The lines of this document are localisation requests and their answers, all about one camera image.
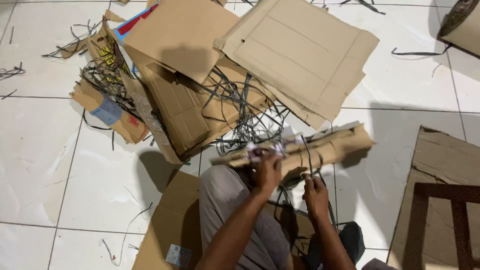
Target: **gray pants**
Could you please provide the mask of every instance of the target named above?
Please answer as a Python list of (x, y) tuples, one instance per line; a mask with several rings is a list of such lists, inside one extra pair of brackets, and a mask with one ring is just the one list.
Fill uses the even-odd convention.
[[(204, 251), (249, 193), (238, 174), (227, 166), (213, 166), (200, 176), (200, 227)], [(262, 210), (237, 269), (284, 270), (289, 254), (290, 244), (280, 224)]]

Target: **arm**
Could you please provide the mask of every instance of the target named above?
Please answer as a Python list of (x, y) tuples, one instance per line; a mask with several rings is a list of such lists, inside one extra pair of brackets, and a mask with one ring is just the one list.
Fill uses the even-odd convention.
[(308, 215), (323, 245), (322, 258), (326, 269), (355, 270), (336, 229), (328, 219), (328, 190), (319, 177), (305, 175), (305, 194)]
[(250, 240), (258, 215), (280, 183), (281, 157), (265, 154), (257, 171), (257, 187), (212, 238), (197, 265), (203, 269), (234, 269)]

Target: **hand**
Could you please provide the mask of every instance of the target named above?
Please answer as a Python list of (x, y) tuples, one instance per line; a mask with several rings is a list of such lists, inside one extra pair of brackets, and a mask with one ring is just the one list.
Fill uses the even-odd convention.
[(305, 193), (302, 198), (307, 204), (308, 217), (312, 223), (327, 221), (328, 219), (328, 190), (322, 180), (310, 174), (304, 174)]
[(282, 157), (275, 153), (264, 153), (257, 168), (257, 187), (261, 193), (272, 194), (282, 180)]

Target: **blue tape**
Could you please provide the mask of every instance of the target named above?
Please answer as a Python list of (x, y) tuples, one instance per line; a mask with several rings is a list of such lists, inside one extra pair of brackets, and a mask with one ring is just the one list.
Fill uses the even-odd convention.
[(120, 120), (123, 110), (107, 97), (103, 97), (100, 107), (91, 111), (90, 114), (102, 120), (107, 126), (115, 124)]

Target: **white tile floor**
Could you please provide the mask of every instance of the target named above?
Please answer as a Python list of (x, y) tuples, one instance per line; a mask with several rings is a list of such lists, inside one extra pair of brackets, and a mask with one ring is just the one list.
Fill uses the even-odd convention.
[[(367, 251), (361, 268), (373, 257), (387, 258), (419, 126), (480, 146), (480, 60), (454, 48), (436, 57), (390, 54), (395, 47), (442, 51), (444, 45), (433, 37), (455, 0), (376, 0), (386, 15), (354, 0), (339, 2), (325, 1), (331, 14), (380, 39), (364, 67), (364, 80), (333, 124), (322, 128), (365, 123), (377, 142), (356, 165), (323, 168), (338, 222), (355, 220), (363, 229)], [(40, 55), (70, 42), (72, 24), (97, 22), (108, 8), (130, 18), (144, 7), (141, 1), (0, 0), (0, 68), (22, 62), (27, 70), (0, 81), (0, 97), (17, 89), (0, 100), (0, 269), (117, 269), (102, 240), (119, 262), (125, 232), (120, 268), (132, 267), (136, 250), (127, 244), (140, 244), (177, 167), (165, 162), (149, 140), (126, 145), (117, 134), (112, 151), (112, 133), (87, 126), (82, 108), (68, 96), (85, 56), (65, 61)], [(250, 5), (237, 0), (226, 8), (240, 16)], [(294, 132), (315, 133), (294, 116), (286, 123)], [(205, 149), (181, 170), (198, 175), (215, 155), (215, 149)], [(302, 189), (292, 196), (305, 210)], [(151, 203), (127, 231), (130, 220)]]

